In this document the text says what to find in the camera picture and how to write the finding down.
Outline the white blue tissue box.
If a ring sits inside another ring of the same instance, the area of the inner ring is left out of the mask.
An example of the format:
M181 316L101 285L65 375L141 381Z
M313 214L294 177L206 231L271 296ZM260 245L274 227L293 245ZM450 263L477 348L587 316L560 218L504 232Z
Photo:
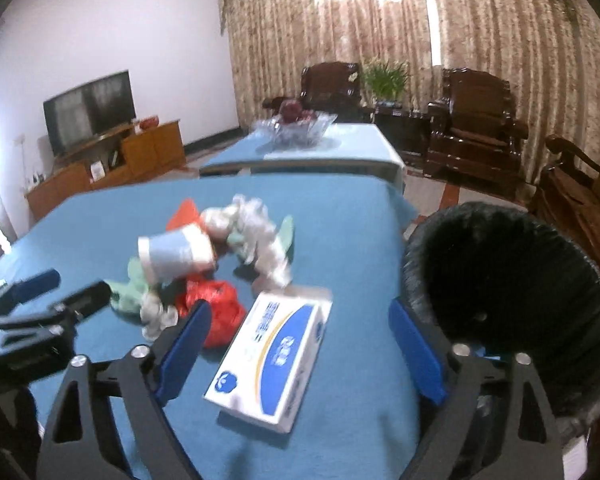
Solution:
M326 288L260 292L204 400L250 424L291 432L331 310Z

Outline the black flat television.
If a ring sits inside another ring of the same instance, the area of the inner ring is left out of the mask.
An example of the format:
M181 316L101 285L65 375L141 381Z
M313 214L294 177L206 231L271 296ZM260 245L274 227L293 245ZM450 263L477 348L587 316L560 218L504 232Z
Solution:
M43 103L48 140L55 156L136 118L127 70L92 80Z

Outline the green rubber glove white cuff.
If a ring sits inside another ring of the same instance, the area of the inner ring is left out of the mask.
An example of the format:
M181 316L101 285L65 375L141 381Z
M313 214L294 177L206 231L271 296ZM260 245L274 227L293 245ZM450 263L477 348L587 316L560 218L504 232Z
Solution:
M143 337L155 341L167 328L178 324L178 309L165 304L158 288L147 283L139 258L129 260L126 274L126 282L106 281L111 290L111 307L124 318L139 322Z

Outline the white tissue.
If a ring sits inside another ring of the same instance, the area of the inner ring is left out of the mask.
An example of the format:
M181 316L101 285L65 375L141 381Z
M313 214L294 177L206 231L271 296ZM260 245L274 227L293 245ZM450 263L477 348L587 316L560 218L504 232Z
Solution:
M225 207L204 209L200 218L212 240L224 243L245 266L256 271L253 287L257 292L291 284L293 216L276 224L260 198L237 194Z

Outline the black lined trash bin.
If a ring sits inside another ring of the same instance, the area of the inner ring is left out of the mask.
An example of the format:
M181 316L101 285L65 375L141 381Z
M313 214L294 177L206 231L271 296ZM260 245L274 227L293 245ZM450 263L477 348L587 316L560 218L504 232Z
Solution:
M549 224L481 202L440 210L406 243L402 296L450 341L531 356L563 441L600 419L600 270Z

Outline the blue tablecloth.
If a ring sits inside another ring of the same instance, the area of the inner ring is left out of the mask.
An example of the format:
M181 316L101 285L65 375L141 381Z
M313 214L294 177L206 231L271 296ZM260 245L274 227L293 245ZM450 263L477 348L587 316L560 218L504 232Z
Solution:
M61 282L20 307L45 309L94 281L124 281L142 236L166 229L183 200L223 207L257 197L274 221L294 219L291 272L332 293L332 312L289 434L253 426L207 402L221 361L207 352L166 406L206 479L395 479L419 438L418 397L388 324L400 290L403 232L413 211L373 177L260 174L154 181L73 196L0 259L0 281L54 269Z
M199 174L360 174L385 180L402 192L404 169L402 158L375 125L333 124L313 148L276 148L264 136L250 134L205 162Z

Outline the blue white paper cup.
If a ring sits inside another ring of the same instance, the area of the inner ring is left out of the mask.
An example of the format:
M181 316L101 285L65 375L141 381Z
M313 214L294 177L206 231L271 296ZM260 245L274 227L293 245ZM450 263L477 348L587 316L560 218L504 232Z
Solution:
M210 236L193 223L184 228L137 239L138 258L149 285L167 283L216 268Z

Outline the red plastic bag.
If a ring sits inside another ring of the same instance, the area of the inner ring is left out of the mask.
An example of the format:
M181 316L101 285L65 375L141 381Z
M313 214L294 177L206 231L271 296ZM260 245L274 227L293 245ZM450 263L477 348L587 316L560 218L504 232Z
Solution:
M211 307L211 326L204 348L226 347L247 313L238 301L235 287L227 281L208 280L201 274L189 275L185 279L185 292L175 299L178 316L185 318L198 300L207 301Z

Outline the beige patterned curtains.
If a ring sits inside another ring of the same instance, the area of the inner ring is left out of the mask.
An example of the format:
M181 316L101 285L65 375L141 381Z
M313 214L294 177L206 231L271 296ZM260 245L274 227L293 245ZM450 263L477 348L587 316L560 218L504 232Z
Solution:
M592 0L220 0L237 116L295 94L306 66L390 61L408 71L403 101L424 108L447 68L507 80L528 125L522 173L535 181L544 141L564 136L600 162L600 10Z

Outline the dark wooden sofa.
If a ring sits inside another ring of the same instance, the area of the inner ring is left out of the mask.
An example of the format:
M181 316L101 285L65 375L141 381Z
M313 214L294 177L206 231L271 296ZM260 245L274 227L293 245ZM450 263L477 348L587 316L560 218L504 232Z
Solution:
M549 136L557 157L541 172L528 211L569 236L600 268L600 164L573 142Z

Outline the dark side table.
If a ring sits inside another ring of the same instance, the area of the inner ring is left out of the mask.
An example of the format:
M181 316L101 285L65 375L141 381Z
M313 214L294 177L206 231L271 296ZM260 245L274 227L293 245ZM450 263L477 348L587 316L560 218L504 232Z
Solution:
M378 106L373 114L373 123L408 166L422 169L430 138L428 114Z

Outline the blue near tablecloth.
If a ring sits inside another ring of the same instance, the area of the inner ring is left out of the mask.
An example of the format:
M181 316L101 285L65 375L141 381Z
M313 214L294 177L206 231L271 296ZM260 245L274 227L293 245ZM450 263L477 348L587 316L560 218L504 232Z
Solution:
M0 259L0 281L54 269L61 282L20 307L45 309L94 281L124 281L142 236L166 229L183 200L223 207L257 197L274 221L294 219L291 272L332 293L332 312L289 434L253 426L207 402L221 361L207 352L166 406L206 479L395 479L419 438L418 397L388 324L400 290L403 232L413 211L373 177L260 174L154 181L73 196Z

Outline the red bowl on cabinet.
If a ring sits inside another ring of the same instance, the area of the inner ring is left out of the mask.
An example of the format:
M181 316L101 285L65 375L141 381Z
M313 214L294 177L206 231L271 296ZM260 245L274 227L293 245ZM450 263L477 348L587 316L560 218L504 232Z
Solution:
M157 115L146 117L138 122L138 128L142 131L156 128L158 125L160 125L160 119Z

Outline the wooden tv cabinet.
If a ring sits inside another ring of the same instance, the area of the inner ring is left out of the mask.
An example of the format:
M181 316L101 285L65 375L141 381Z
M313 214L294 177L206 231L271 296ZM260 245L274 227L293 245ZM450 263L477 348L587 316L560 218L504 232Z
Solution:
M146 182L185 165L177 120L146 130L121 125L56 157L50 175L26 193L26 200L38 221L76 194Z

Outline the red apples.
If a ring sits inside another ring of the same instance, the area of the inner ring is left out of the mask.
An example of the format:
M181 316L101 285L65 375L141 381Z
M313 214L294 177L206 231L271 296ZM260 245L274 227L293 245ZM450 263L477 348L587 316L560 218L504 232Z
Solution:
M312 122L317 118L313 110L306 110L302 103L296 99L283 100L280 103L278 114L279 120L287 125L296 122Z

